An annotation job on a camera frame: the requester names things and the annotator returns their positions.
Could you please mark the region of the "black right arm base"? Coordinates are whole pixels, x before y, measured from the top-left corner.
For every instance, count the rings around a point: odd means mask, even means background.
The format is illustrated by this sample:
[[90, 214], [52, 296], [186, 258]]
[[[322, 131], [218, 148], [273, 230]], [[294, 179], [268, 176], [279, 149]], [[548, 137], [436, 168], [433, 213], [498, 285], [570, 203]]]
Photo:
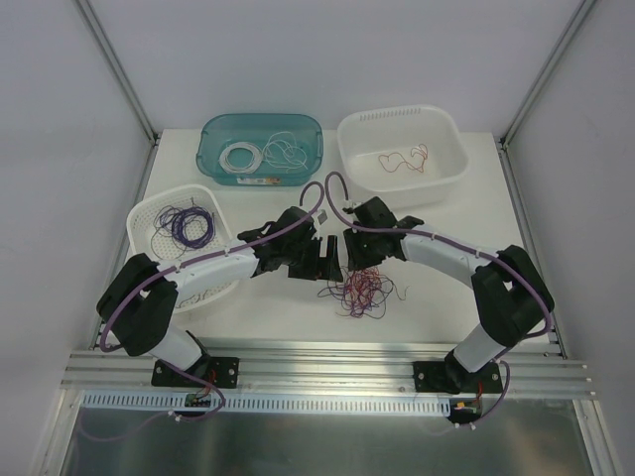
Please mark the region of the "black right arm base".
[[503, 389], [499, 366], [493, 362], [474, 373], [461, 367], [452, 370], [441, 360], [415, 361], [412, 369], [417, 393], [458, 395], [481, 392], [495, 395], [501, 394]]

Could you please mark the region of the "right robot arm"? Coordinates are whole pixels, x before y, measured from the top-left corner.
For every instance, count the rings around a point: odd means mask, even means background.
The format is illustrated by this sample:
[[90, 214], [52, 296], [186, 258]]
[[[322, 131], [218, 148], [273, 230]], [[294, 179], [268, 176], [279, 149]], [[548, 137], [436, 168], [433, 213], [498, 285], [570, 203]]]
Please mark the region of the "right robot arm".
[[397, 219], [378, 197], [343, 212], [353, 217], [343, 233], [351, 269], [395, 258], [432, 268], [473, 292], [479, 323], [424, 373], [430, 388], [455, 395], [468, 391], [487, 364], [537, 336], [539, 323], [551, 328], [555, 301], [523, 248], [478, 249], [438, 233], [419, 218]]

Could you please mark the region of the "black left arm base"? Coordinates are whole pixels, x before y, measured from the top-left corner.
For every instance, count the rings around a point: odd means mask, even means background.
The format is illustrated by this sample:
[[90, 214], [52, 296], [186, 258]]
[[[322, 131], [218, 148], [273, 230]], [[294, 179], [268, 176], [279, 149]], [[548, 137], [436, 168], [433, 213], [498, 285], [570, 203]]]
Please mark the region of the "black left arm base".
[[204, 352], [184, 370], [175, 364], [158, 360], [154, 366], [151, 386], [202, 389], [206, 384], [211, 384], [217, 389], [235, 389], [238, 385], [239, 371], [238, 357], [210, 356]]

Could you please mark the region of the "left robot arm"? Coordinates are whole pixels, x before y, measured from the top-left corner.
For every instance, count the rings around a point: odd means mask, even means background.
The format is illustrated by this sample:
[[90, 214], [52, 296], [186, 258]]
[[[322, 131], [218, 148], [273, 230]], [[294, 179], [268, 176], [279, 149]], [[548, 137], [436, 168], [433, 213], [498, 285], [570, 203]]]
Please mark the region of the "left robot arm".
[[209, 355], [189, 332], [172, 323], [179, 302], [216, 287], [285, 267], [291, 279], [340, 282], [337, 238], [318, 235], [313, 217], [297, 206], [275, 221], [239, 233], [227, 244], [182, 261], [131, 257], [99, 299], [102, 352], [151, 355], [174, 368], [188, 386], [208, 374]]

